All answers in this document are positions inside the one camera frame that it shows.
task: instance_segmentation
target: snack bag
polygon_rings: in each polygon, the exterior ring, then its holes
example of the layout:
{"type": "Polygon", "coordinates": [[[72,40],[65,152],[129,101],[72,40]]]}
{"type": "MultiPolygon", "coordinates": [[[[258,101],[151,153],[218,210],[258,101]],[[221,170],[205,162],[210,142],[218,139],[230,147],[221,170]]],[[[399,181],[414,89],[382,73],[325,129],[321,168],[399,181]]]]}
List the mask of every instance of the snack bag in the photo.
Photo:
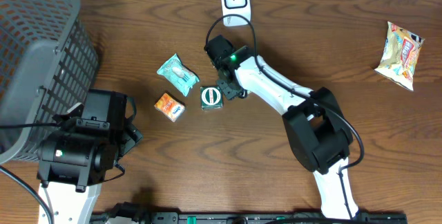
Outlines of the snack bag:
{"type": "Polygon", "coordinates": [[[384,53],[375,71],[413,91],[413,75],[423,40],[418,35],[388,22],[384,53]]]}
{"type": "Polygon", "coordinates": [[[155,104],[155,108],[161,111],[167,116],[172,122],[176,121],[178,117],[184,112],[185,107],[178,101],[174,100],[170,95],[164,93],[163,96],[155,104]]]}
{"type": "Polygon", "coordinates": [[[184,96],[189,94],[192,86],[200,79],[189,71],[182,63],[177,54],[174,54],[157,71],[158,75],[163,75],[170,81],[184,96]]]}

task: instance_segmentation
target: small box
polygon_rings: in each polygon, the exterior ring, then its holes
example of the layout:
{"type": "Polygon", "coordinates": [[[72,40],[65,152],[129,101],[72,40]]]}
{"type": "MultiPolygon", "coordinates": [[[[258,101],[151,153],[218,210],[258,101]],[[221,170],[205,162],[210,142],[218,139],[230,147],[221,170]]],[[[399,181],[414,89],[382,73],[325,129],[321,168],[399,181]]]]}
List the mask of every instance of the small box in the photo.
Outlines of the small box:
{"type": "Polygon", "coordinates": [[[222,93],[219,86],[202,86],[201,109],[220,109],[222,108],[222,93]]]}

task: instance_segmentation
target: light blue wrapper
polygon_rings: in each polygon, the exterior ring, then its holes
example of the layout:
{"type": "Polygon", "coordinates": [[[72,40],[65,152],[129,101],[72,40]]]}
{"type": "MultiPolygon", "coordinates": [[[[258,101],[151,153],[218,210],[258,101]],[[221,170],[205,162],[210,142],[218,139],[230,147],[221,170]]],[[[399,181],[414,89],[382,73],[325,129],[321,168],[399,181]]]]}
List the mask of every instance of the light blue wrapper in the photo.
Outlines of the light blue wrapper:
{"type": "Polygon", "coordinates": [[[187,96],[193,85],[200,81],[198,76],[182,64],[177,54],[174,54],[168,59],[167,62],[158,69],[157,74],[163,75],[178,90],[180,90],[184,96],[187,96]]]}

